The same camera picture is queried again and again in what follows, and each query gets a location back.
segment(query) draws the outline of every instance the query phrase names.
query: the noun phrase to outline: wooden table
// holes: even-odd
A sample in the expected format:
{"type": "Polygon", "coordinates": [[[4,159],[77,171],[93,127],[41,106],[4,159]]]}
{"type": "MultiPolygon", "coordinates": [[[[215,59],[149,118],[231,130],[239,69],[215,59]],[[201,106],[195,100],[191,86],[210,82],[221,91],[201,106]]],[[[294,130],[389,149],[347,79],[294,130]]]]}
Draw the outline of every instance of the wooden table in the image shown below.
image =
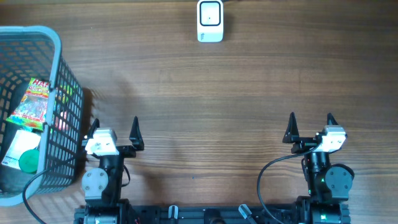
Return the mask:
{"type": "MultiPolygon", "coordinates": [[[[356,173],[353,223],[396,223],[397,9],[231,1],[217,44],[197,41],[196,2],[1,6],[0,24],[43,24],[60,34],[86,88],[86,122],[92,114],[128,144],[139,117],[146,149],[126,160],[132,180],[122,193],[132,204],[258,205],[261,167],[290,154],[282,144],[289,113],[302,136],[313,136],[332,112],[349,136],[331,161],[356,173]]],[[[266,202],[307,195],[299,162],[266,171],[266,202]]],[[[86,168],[97,165],[90,159],[86,168]]],[[[71,223],[85,204],[80,182],[29,202],[49,223],[71,223]]],[[[0,223],[33,220],[23,205],[0,209],[0,223]]]]}

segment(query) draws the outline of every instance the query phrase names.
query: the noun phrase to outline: red and yellow package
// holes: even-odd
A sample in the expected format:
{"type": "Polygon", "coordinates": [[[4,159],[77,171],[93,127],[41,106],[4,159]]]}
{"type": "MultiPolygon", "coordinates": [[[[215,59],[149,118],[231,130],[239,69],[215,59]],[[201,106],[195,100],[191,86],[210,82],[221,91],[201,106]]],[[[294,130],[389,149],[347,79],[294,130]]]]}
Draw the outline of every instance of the red and yellow package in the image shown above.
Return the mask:
{"type": "Polygon", "coordinates": [[[49,83],[31,78],[21,103],[7,121],[43,131],[48,98],[49,83]]]}

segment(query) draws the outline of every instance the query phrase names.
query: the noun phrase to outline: perforated basket wall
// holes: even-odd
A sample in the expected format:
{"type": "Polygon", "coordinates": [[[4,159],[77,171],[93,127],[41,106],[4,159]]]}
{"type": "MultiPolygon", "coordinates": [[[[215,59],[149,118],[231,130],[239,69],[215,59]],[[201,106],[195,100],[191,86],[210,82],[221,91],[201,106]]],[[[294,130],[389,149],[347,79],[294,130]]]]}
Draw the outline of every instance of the perforated basket wall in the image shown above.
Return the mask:
{"type": "MultiPolygon", "coordinates": [[[[20,127],[6,122],[18,106],[30,78],[50,83],[46,123],[37,172],[74,156],[80,140],[83,91],[61,55],[59,36],[48,27],[0,27],[0,159],[20,127]]],[[[75,160],[43,175],[28,188],[56,192],[71,184],[75,160]]],[[[0,165],[0,206],[22,202],[22,189],[34,174],[0,165]]]]}

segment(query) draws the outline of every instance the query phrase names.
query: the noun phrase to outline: green circle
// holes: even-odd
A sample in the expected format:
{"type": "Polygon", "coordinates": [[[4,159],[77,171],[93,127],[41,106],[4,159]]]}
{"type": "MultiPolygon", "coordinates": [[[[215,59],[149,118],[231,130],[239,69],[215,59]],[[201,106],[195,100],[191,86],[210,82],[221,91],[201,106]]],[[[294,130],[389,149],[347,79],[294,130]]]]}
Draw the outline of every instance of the green circle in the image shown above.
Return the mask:
{"type": "Polygon", "coordinates": [[[39,164],[39,150],[31,149],[24,152],[19,158],[19,168],[30,174],[37,172],[37,164],[39,164]]]}

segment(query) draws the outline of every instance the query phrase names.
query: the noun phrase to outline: plastic basket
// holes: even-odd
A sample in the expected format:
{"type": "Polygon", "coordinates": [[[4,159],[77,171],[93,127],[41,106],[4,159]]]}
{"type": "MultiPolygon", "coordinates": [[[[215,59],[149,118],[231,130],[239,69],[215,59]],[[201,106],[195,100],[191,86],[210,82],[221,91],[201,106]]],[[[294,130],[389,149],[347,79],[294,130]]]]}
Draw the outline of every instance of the plastic basket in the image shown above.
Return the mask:
{"type": "MultiPolygon", "coordinates": [[[[20,128],[6,122],[6,118],[19,104],[32,77],[50,83],[37,173],[71,158],[79,149],[83,90],[61,53],[61,40],[48,27],[0,27],[1,160],[20,128]]],[[[56,192],[70,185],[75,176],[75,162],[37,178],[27,189],[27,197],[56,192]]],[[[0,206],[21,203],[22,189],[33,175],[0,165],[0,206]]]]}

